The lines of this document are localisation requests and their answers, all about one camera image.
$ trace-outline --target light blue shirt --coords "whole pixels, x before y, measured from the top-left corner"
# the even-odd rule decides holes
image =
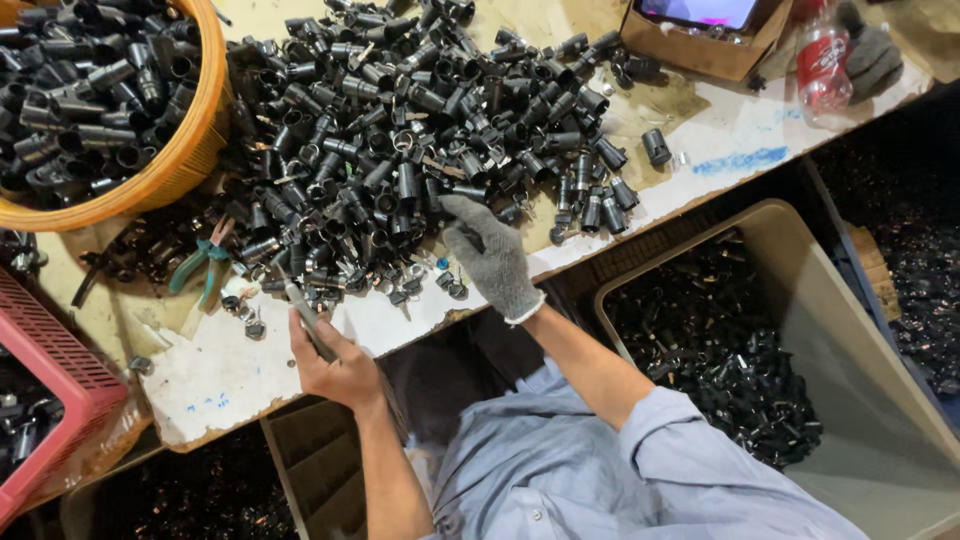
[[[617,433],[552,360],[538,377],[464,411],[434,485],[437,533],[424,540],[867,538],[685,394],[654,389]]]

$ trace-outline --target blue ink marking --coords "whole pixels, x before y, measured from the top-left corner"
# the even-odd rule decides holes
[[[786,120],[787,118],[790,118],[793,120],[800,120],[803,117],[804,117],[803,109],[778,110],[777,114],[774,116],[774,121],[780,123],[783,120]]]
[[[704,161],[693,166],[693,172],[704,176],[716,176],[730,171],[745,169],[757,170],[766,165],[773,165],[786,158],[786,146],[780,148],[761,148],[752,154],[730,154],[725,158]]]

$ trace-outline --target hand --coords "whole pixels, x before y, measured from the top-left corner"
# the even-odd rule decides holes
[[[317,333],[339,359],[328,364],[317,354],[300,325],[300,314],[290,309],[290,349],[297,358],[303,391],[346,405],[358,416],[385,404],[373,359],[323,318],[317,322]]]
[[[508,324],[518,325],[543,306],[546,295],[530,282],[520,233],[497,221],[487,207],[463,195],[444,195],[444,209],[460,222],[444,231],[444,244]],[[466,225],[483,239],[484,253],[464,235]]]
[[[851,37],[846,69],[853,84],[850,104],[856,105],[896,83],[903,74],[903,59],[886,32],[863,22],[853,2],[837,6],[837,18]]]

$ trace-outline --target person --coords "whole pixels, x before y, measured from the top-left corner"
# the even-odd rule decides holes
[[[508,395],[459,414],[428,501],[377,365],[321,321],[340,357],[327,364],[291,311],[303,391],[356,418],[371,539],[866,538],[711,427],[685,394],[655,386],[546,305],[516,230],[465,197],[442,202],[482,239],[481,253],[464,227],[444,232],[483,297],[518,325],[502,332],[525,332],[545,357]]]

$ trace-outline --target workbench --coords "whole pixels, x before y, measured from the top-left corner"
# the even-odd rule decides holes
[[[233,21],[224,27],[226,39],[246,35],[286,37],[283,20],[295,16],[324,16],[320,0],[217,0]],[[468,31],[483,50],[495,48],[501,25],[515,28],[531,44],[553,46],[580,32],[596,38],[620,26],[627,0],[477,0],[477,15]],[[590,258],[650,227],[747,182],[802,155],[845,131],[876,118],[923,94],[932,79],[906,58],[901,80],[877,98],[847,110],[825,125],[804,119],[792,68],[794,45],[786,33],[778,52],[760,68],[767,87],[759,93],[743,83],[707,79],[665,68],[655,85],[637,84],[630,90],[615,85],[601,66],[588,81],[594,89],[616,87],[612,106],[604,116],[603,131],[611,142],[625,147],[630,161],[620,175],[639,191],[641,204],[630,212],[624,234],[576,234],[561,247],[550,244],[547,232],[555,210],[551,195],[533,198],[533,211],[521,232],[529,254],[530,274],[540,280]],[[674,162],[654,169],[640,143],[640,135],[659,127],[674,154]],[[43,291],[97,348],[125,370],[134,355],[149,356],[154,372],[130,378],[133,392],[125,414],[68,463],[44,490],[46,496],[95,477],[122,455],[152,415],[163,443],[187,452],[289,403],[300,394],[300,379],[290,362],[287,333],[288,305],[266,294],[248,304],[259,311],[267,335],[252,341],[243,323],[217,309],[203,314],[195,309],[201,294],[201,276],[188,292],[171,296],[162,287],[146,283],[98,283],[82,309],[70,301],[83,279],[82,251],[100,251],[129,218],[114,218],[70,233],[43,233],[40,249],[50,258],[39,276]],[[442,245],[430,245],[434,256]],[[472,287],[457,301],[428,276],[423,292],[405,309],[393,307],[376,291],[347,295],[333,312],[333,325],[371,356],[383,356],[460,320],[486,306]]]

